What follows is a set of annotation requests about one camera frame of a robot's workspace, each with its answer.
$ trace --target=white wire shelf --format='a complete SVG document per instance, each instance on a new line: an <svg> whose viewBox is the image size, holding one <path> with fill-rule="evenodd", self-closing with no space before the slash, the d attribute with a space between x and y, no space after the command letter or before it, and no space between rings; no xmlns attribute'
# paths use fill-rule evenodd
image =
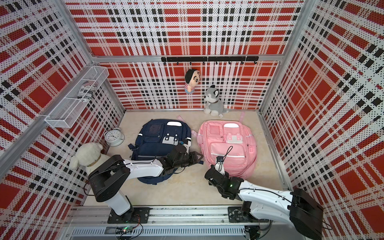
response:
<svg viewBox="0 0 384 240"><path fill-rule="evenodd" d="M48 114L45 121L51 127L71 128L108 75L106 67L90 67L80 81ZM92 83L92 85L81 98L78 98L79 91L86 82ZM88 93L92 95L91 99L87 98Z"/></svg>

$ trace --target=toy head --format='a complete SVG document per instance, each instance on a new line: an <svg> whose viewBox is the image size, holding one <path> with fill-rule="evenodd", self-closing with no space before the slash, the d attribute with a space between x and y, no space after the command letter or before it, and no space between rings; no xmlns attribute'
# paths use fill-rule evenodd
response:
<svg viewBox="0 0 384 240"><path fill-rule="evenodd" d="M199 71L196 69L190 69L185 74L185 82L191 86L196 87L200 81Z"/></svg>
<svg viewBox="0 0 384 240"><path fill-rule="evenodd" d="M100 143L89 142L83 144L77 152L75 156L71 158L71 162L69 165L70 169L77 168L78 164L83 166L88 166L94 162L96 162L100 157L100 151L103 149L103 146Z"/></svg>
<svg viewBox="0 0 384 240"><path fill-rule="evenodd" d="M215 85L210 86L205 92L204 101L215 103L219 100L218 90L215 88Z"/></svg>

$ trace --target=marble floor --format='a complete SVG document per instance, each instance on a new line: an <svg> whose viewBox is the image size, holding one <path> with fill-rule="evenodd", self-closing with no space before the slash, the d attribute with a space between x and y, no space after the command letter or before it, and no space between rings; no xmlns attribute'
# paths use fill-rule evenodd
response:
<svg viewBox="0 0 384 240"><path fill-rule="evenodd" d="M129 159L132 151L128 144L135 143L137 134L142 126L151 119L177 119L181 116L188 126L199 131L200 125L207 120L234 120L238 121L240 111L230 111L223 118L212 117L204 112L196 111L167 111L167 112L130 112L127 111L121 121L120 128L125 135L124 142L117 147L110 147L107 155L120 154L122 158ZM251 183L282 190L282 184L278 176L275 164L262 126L256 112L245 112L242 122L248 126L254 134L257 142L257 166L253 175L247 180ZM197 140L192 136L191 151L200 151ZM229 200L221 197L217 189L209 186L204 174L207 171L206 165L195 164L187 167L181 174L174 174L168 180L157 185L144 184L137 179L127 180L120 190L127 195L133 205L230 205L241 204L238 200ZM84 206L106 205L96 202L93 196L87 197Z"/></svg>

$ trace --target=plush doll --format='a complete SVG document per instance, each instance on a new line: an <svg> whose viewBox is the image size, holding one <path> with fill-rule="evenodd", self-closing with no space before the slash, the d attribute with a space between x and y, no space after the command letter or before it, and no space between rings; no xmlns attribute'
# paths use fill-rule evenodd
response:
<svg viewBox="0 0 384 240"><path fill-rule="evenodd" d="M110 158L100 153L102 149L103 146L100 143L89 142L83 144L71 158L69 168L76 169L78 164L86 166L85 171L89 175Z"/></svg>
<svg viewBox="0 0 384 240"><path fill-rule="evenodd" d="M190 69L185 74L185 92L192 94L195 91L195 87L200 81L199 71L196 69Z"/></svg>
<svg viewBox="0 0 384 240"><path fill-rule="evenodd" d="M211 116L223 116L223 113L227 113L228 110L224 109L223 102L218 97L219 92L215 88L215 85L210 86L204 96L205 109L204 113L211 114Z"/></svg>

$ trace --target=gray plush husky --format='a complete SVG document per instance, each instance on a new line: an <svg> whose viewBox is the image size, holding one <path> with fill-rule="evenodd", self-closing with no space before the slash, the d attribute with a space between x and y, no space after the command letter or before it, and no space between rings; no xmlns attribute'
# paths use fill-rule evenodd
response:
<svg viewBox="0 0 384 240"><path fill-rule="evenodd" d="M211 116L223 116L223 113L227 113L228 110L224 109L223 102L218 97L219 92L215 85L210 86L204 96L205 109L204 113L211 114Z"/></svg>

